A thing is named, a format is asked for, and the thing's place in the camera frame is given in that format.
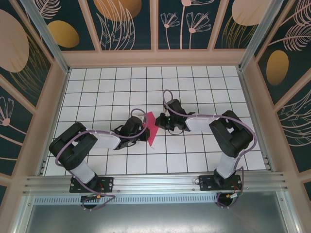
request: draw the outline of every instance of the decorative wallpaper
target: decorative wallpaper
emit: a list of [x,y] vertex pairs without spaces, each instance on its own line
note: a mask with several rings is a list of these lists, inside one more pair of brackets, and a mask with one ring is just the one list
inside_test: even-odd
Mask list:
[[8,0],[0,5],[0,74],[37,105],[51,64]]
[[0,173],[12,175],[32,117],[0,86]]
[[102,50],[150,50],[149,0],[87,0]]
[[311,169],[311,81],[277,114],[299,172]]
[[207,49],[219,0],[159,0],[159,50]]
[[261,43],[259,44],[258,48],[256,49],[255,51],[255,56],[257,57],[257,54],[259,53],[259,51],[261,50],[261,47],[263,45],[263,43],[266,41],[268,35],[270,34],[272,28],[274,27],[274,25],[276,24],[276,21],[278,20],[278,18],[280,17],[280,14],[282,13],[282,11],[284,10],[284,7],[286,6],[286,4],[288,3],[288,0],[284,0],[282,5],[281,5],[281,8],[279,9],[279,11],[277,12],[277,15],[276,17],[274,18],[270,28],[268,29],[265,37],[262,39]]
[[78,0],[34,0],[34,4],[61,51],[95,50]]
[[273,103],[310,69],[311,0],[297,0],[258,65]]
[[245,49],[270,0],[230,0],[215,49]]

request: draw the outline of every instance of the white grid floor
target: white grid floor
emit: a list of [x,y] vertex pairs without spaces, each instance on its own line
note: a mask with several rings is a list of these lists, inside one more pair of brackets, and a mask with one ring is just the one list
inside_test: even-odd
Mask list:
[[[71,70],[54,138],[76,121],[89,129],[109,131],[124,124],[133,108],[158,117],[165,89],[173,92],[187,113],[233,110],[254,129],[235,67],[92,68]],[[159,129],[152,147],[138,142],[121,150],[93,149],[86,161],[98,175],[181,173],[213,171],[220,156],[211,134],[170,135]],[[43,175],[69,175],[54,162],[49,155]],[[259,145],[239,165],[266,169]]]

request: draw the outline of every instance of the beige circle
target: beige circle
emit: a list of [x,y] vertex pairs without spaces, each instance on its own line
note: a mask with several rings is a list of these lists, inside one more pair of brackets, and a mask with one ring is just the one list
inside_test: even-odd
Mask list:
[[[94,0],[94,4],[99,12],[107,19],[121,21],[121,8],[119,1],[124,10],[127,9],[131,13],[132,18],[135,18],[139,14],[141,10],[141,0]],[[111,7],[111,3],[115,5],[119,16],[115,15],[115,17],[113,17],[114,8]]]
[[0,9],[0,67],[20,72],[27,64],[29,44],[22,25],[9,13]]
[[235,0],[232,5],[233,20],[243,26],[260,23],[271,0]]
[[267,79],[273,85],[279,85],[285,78],[289,66],[288,56],[281,50],[274,51],[267,64]]
[[56,20],[49,23],[48,27],[58,45],[72,48],[79,44],[79,35],[70,24]]

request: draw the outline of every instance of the flower illustration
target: flower illustration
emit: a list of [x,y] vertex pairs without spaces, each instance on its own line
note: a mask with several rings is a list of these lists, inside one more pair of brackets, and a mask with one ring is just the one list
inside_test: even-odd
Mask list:
[[176,13],[172,14],[172,13],[168,13],[167,16],[165,13],[162,13],[161,14],[161,20],[162,20],[162,23],[165,27],[165,32],[166,32],[166,41],[167,41],[167,45],[169,47],[169,50],[171,49],[170,47],[170,43],[169,43],[169,37],[168,37],[168,34],[167,34],[167,29],[168,28],[172,28],[172,27],[176,27],[178,26],[180,23],[176,16]]
[[191,49],[191,37],[193,33],[200,33],[210,30],[210,24],[208,24],[208,13],[197,13],[193,18],[193,12],[187,14],[187,24],[190,32],[189,49]]
[[10,125],[10,118],[13,112],[14,101],[8,98],[8,102],[5,102],[3,96],[0,97],[0,125]]
[[181,0],[181,3],[184,6],[191,6],[191,5],[205,5],[214,2],[214,0]]

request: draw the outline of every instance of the mounting plate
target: mounting plate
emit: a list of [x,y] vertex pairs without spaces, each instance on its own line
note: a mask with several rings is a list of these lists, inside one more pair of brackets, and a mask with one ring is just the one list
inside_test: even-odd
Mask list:
[[[113,188],[113,177],[100,177],[99,183],[98,183],[98,190],[95,190],[95,191],[101,192],[101,193],[111,193],[112,188]],[[83,188],[80,185],[80,183],[73,177],[70,180],[69,192],[70,193],[89,193],[89,191]]]
[[[240,175],[233,175],[231,182],[235,184],[236,187],[242,189],[242,182]],[[220,188],[214,182],[214,175],[210,176],[199,176],[199,185],[201,191],[219,191],[219,190],[234,190],[234,186],[232,183],[228,183],[228,185]]]

